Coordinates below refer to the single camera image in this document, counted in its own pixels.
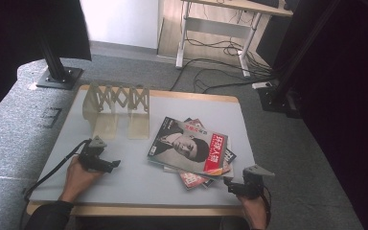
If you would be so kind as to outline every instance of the black sleeve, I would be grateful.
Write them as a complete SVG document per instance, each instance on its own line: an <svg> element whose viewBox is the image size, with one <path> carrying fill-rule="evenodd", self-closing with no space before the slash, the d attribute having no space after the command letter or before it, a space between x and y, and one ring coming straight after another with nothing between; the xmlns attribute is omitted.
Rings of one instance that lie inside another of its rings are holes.
<svg viewBox="0 0 368 230"><path fill-rule="evenodd" d="M74 204L56 201L38 207L29 219L26 230L58 230L64 229L70 218Z"/></svg>

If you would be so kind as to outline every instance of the gray carpet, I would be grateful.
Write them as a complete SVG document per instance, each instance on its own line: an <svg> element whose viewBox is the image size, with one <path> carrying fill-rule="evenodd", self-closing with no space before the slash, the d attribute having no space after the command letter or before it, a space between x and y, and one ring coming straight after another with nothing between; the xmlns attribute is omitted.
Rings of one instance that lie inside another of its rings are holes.
<svg viewBox="0 0 368 230"><path fill-rule="evenodd" d="M121 57L93 56L92 62L62 62L84 71L72 90L30 89L46 68L45 61L40 60L19 68L17 83L0 103L0 229L18 229L25 205L22 191L38 179L80 85L118 82L169 90L179 74L171 63ZM193 79L199 70L187 68L174 91L193 92ZM214 71L203 72L200 77L209 85L239 81ZM239 99L255 161L276 173L265 180L273 195L269 229L362 229L302 120L263 111L251 85L208 93ZM58 111L53 123L50 116Z"/></svg>

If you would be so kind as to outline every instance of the wall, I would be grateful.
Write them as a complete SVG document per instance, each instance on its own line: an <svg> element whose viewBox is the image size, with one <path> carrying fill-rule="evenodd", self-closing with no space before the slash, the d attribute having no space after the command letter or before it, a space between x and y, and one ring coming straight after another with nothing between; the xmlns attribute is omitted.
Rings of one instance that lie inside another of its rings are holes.
<svg viewBox="0 0 368 230"><path fill-rule="evenodd" d="M80 0L89 39L157 49L164 0Z"/></svg>

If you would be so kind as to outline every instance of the table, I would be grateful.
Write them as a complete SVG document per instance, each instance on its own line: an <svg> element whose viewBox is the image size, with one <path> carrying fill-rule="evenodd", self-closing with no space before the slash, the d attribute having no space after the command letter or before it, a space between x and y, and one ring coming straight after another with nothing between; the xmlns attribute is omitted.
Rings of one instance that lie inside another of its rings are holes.
<svg viewBox="0 0 368 230"><path fill-rule="evenodd" d="M40 176L47 174L80 141L90 136L89 124L81 107L88 86L80 88ZM234 161L235 178L242 180L242 169L255 164L242 110L235 97L151 90L149 92L150 138L127 139L127 117L120 118L117 135L107 143L101 158L122 160L119 168L104 175L76 201L77 216L241 216L236 197L221 181L208 188L187 191L177 173L147 160L158 128L166 116L178 120L198 118L209 129L227 134ZM34 190L28 205L31 214L39 205L58 199L64 184L62 167Z"/></svg>
<svg viewBox="0 0 368 230"><path fill-rule="evenodd" d="M185 35L187 31L203 32L212 35L226 35L245 39L243 49L238 51L239 60L241 63L241 68L243 75L246 78L250 78L250 73L248 72L246 55L249 50L250 43L252 42L253 36L257 30L262 13L277 15L277 16L292 16L292 11L284 10L284 0L280 0L279 8L271 8L262 4L250 2L247 0L183 0L184 1L184 16L182 21L182 33L181 40L178 44L177 59L175 67L180 69L183 66L184 58L184 42ZM228 9L256 12L256 16L250 27L211 21L201 18L189 17L190 7L189 3L199 3L217 7L224 7Z"/></svg>

